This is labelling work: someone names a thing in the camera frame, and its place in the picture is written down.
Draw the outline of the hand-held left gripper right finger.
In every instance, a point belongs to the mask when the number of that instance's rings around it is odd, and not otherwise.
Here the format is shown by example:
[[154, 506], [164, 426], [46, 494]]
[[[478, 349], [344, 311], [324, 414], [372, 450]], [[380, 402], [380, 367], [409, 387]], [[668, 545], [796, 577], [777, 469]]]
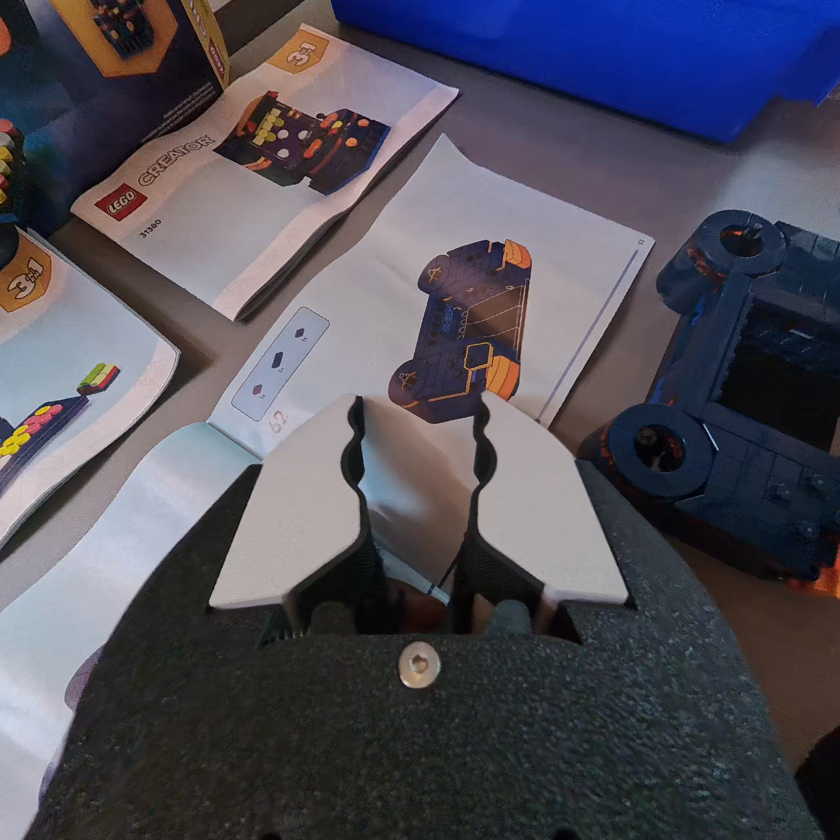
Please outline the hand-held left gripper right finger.
[[475, 438], [490, 447], [475, 496], [483, 547], [535, 586], [541, 607], [623, 606], [625, 580], [571, 452], [495, 393], [481, 394], [481, 408]]

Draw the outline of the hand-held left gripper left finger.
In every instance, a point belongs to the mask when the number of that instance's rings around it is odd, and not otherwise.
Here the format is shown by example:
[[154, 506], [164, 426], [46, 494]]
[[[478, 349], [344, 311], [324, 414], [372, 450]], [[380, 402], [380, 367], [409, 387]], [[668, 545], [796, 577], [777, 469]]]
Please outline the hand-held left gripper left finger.
[[301, 594], [358, 549], [368, 530], [359, 490], [364, 400], [347, 394], [264, 460], [208, 599], [213, 610], [301, 609]]

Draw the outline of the dark blue brick console model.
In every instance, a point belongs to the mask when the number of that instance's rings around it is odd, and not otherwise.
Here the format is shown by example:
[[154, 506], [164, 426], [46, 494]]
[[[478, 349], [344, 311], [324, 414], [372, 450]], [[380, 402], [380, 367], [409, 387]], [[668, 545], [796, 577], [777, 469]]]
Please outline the dark blue brick console model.
[[838, 552], [838, 241], [719, 211], [656, 288], [679, 320], [654, 381], [578, 456], [678, 539], [818, 581]]

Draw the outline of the orange curved brick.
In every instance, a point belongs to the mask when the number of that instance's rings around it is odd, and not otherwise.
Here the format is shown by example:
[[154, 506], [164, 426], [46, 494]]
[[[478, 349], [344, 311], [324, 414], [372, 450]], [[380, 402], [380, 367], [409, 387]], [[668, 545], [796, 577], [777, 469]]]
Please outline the orange curved brick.
[[815, 581], [796, 581], [799, 591], [839, 600], [839, 555], [831, 567], [821, 570]]

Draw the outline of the arcade cover instruction booklet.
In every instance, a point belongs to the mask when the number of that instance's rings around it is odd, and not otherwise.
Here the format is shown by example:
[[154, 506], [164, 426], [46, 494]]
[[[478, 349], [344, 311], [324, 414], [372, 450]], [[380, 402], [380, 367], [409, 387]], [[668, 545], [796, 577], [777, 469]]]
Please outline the arcade cover instruction booklet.
[[458, 94], [303, 24], [71, 212], [237, 320]]

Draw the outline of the large blue plastic bin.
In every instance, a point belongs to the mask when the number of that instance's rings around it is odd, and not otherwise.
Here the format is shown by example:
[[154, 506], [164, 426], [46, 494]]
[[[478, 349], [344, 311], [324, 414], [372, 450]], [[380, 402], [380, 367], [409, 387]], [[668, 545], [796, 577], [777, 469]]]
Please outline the large blue plastic bin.
[[721, 143], [838, 84], [838, 1], [332, 1], [345, 25]]

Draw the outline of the yellow blue brick set box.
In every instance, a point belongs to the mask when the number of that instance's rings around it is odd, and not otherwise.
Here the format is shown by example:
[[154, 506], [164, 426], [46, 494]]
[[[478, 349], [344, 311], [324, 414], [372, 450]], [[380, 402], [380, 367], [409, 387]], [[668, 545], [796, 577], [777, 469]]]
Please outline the yellow blue brick set box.
[[1, 221], [44, 236], [229, 80], [207, 1], [2, 1], [1, 30]]

